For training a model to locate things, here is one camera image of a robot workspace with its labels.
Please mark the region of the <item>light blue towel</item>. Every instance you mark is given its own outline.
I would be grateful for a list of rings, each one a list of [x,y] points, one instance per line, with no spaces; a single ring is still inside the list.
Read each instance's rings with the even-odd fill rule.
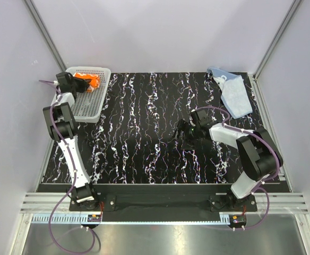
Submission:
[[[253,112],[241,75],[235,75],[216,67],[209,67],[206,72],[212,75],[219,86],[221,100],[233,118],[241,118]]]

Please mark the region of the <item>orange white patterned towel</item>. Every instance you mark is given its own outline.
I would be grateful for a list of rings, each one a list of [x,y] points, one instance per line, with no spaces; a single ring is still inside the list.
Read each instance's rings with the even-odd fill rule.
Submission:
[[[93,92],[100,87],[100,76],[98,74],[76,72],[73,76],[77,92]]]

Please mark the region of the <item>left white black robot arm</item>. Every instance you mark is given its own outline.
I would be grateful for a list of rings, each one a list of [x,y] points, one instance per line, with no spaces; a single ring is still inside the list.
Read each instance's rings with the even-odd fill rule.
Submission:
[[[89,82],[68,72],[61,72],[56,75],[56,81],[42,80],[42,83],[56,90],[54,102],[43,108],[43,115],[49,136],[61,148],[71,176],[72,186],[67,191],[67,196],[71,198],[70,210],[95,210],[99,206],[100,198],[93,188],[80,155],[78,123],[71,110],[77,93],[85,92]]]

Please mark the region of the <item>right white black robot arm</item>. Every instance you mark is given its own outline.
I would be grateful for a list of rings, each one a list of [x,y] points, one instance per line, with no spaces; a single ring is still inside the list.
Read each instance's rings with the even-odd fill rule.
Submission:
[[[243,172],[220,198],[220,206],[239,210],[265,181],[275,178],[283,166],[283,159],[270,134],[264,128],[244,130],[225,123],[192,124],[180,120],[173,139],[183,138],[183,150],[193,150],[198,139],[221,142],[238,150]]]

